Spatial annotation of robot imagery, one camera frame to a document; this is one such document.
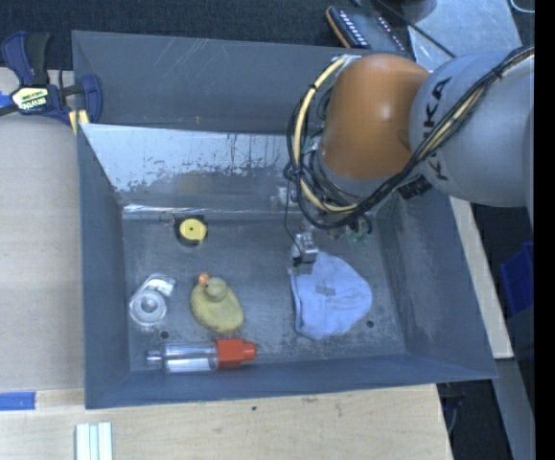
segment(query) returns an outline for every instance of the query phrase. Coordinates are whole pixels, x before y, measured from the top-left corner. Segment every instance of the yellow toy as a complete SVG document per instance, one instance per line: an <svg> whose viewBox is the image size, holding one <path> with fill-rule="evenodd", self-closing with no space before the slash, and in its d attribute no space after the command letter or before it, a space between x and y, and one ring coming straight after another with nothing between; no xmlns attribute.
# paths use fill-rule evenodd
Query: yellow toy
<svg viewBox="0 0 555 460"><path fill-rule="evenodd" d="M232 289L221 278L207 273L198 276L190 308L202 327L216 333L232 333L243 325L243 309Z"/></svg>

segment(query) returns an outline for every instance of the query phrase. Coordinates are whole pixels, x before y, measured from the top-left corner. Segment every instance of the gray metal sheet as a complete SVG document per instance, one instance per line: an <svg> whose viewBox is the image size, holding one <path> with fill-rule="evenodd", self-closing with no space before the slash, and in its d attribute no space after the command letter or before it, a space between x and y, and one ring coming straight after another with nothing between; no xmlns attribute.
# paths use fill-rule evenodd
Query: gray metal sheet
<svg viewBox="0 0 555 460"><path fill-rule="evenodd" d="M411 0L405 17L456 56L521 46L507 0ZM409 28L416 61L434 70L450 56Z"/></svg>

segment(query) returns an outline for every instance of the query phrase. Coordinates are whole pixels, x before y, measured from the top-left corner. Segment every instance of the table surface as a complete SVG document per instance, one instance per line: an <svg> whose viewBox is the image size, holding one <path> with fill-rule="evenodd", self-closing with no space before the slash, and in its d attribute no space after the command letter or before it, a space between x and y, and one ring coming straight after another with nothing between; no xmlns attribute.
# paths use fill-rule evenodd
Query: table surface
<svg viewBox="0 0 555 460"><path fill-rule="evenodd" d="M0 90L15 88L0 68ZM32 117L15 127L32 127ZM452 200L495 357L512 357L468 203ZM83 390L39 390L36 409L0 412L0 459L72 458L76 424L111 422L115 458L452 459L434 385L316 396L85 410Z"/></svg>

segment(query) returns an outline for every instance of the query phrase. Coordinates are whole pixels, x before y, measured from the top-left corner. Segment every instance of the plastic container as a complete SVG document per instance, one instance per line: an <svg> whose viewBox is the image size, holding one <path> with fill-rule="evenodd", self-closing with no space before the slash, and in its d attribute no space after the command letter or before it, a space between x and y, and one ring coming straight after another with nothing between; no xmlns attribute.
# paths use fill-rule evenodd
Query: plastic container
<svg viewBox="0 0 555 460"><path fill-rule="evenodd" d="M242 339L217 339L215 343L164 343L159 351L149 351L149 367L161 367L165 373L212 372L218 368L236 368L256 357L256 346Z"/></svg>

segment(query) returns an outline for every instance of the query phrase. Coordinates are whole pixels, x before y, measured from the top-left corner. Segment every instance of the white cloth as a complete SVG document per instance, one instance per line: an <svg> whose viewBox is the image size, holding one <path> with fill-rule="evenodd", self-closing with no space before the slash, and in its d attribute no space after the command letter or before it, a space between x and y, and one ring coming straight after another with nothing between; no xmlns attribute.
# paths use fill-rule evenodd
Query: white cloth
<svg viewBox="0 0 555 460"><path fill-rule="evenodd" d="M319 340L346 334L371 308L369 284L345 261L318 252L311 274L290 276L295 329Z"/></svg>

